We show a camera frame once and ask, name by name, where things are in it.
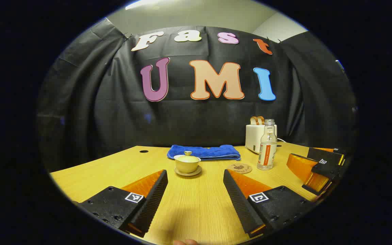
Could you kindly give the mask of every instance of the bottle label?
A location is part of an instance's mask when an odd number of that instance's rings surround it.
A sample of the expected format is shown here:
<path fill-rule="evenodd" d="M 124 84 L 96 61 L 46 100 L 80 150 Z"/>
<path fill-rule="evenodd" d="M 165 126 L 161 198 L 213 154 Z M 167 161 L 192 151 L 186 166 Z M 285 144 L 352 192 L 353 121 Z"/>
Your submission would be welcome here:
<path fill-rule="evenodd" d="M 260 146 L 260 156 L 258 158 L 258 164 L 264 166 L 271 166 L 275 158 L 276 145 L 262 145 Z"/>

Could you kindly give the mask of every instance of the folded towel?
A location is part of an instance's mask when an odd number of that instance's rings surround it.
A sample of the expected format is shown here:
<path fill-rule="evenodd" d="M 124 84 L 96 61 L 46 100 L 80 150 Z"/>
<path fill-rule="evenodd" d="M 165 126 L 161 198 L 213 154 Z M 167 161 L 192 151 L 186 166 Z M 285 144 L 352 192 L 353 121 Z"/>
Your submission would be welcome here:
<path fill-rule="evenodd" d="M 176 155 L 184 155 L 184 151 L 191 151 L 192 156 L 199 157 L 202 161 L 210 160 L 241 160 L 240 153 L 231 145 L 211 147 L 210 149 L 197 146 L 171 146 L 167 157 L 173 159 Z"/>

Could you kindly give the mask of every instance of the cup lid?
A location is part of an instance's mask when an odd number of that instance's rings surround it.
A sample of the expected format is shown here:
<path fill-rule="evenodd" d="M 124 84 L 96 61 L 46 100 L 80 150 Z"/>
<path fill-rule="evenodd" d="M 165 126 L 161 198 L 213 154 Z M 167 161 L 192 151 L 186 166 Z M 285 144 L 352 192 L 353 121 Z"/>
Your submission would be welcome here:
<path fill-rule="evenodd" d="M 178 161 L 184 162 L 184 163 L 197 163 L 200 162 L 200 158 L 199 157 L 195 157 L 195 156 L 191 156 L 191 151 L 184 151 L 185 155 L 178 155 L 178 156 L 174 156 L 173 158 L 175 158 Z"/>

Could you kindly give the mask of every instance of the table surface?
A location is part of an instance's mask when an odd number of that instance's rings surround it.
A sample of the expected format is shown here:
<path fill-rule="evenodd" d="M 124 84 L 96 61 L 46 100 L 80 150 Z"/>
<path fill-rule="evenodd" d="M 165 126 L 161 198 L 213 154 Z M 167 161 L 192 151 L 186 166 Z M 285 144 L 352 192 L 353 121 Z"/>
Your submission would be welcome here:
<path fill-rule="evenodd" d="M 241 161 L 202 161 L 202 172 L 184 177 L 174 172 L 175 161 L 167 158 L 170 148 L 135 146 L 89 163 L 52 172 L 51 176 L 71 199 L 83 202 L 108 186 L 121 188 L 149 174 L 167 170 L 168 185 L 144 238 L 155 244 L 172 244 L 174 239 L 194 239 L 200 244 L 230 245 L 249 240 L 223 183 L 224 170 L 234 163 L 246 163 L 246 176 L 272 188 L 285 185 L 308 200 L 316 195 L 302 188 L 303 182 L 287 167 L 290 153 L 308 155 L 308 147 L 279 142 L 274 167 L 257 169 L 258 155 L 235 146 Z"/>

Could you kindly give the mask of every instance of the pink letter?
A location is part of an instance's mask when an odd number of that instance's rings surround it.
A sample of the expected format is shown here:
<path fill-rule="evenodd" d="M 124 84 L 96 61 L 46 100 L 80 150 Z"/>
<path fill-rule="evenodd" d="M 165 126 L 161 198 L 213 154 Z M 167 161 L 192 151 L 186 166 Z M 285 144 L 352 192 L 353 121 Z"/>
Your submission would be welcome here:
<path fill-rule="evenodd" d="M 227 32 L 220 32 L 217 34 L 219 37 L 219 41 L 224 44 L 238 44 L 238 39 L 235 38 L 235 35 Z"/>
<path fill-rule="evenodd" d="M 141 69 L 140 74 L 143 79 L 143 92 L 148 101 L 158 102 L 166 97 L 168 92 L 167 64 L 169 61 L 170 58 L 163 58 L 156 63 L 160 72 L 160 88 L 157 91 L 152 89 L 151 71 L 153 66 L 148 65 Z"/>

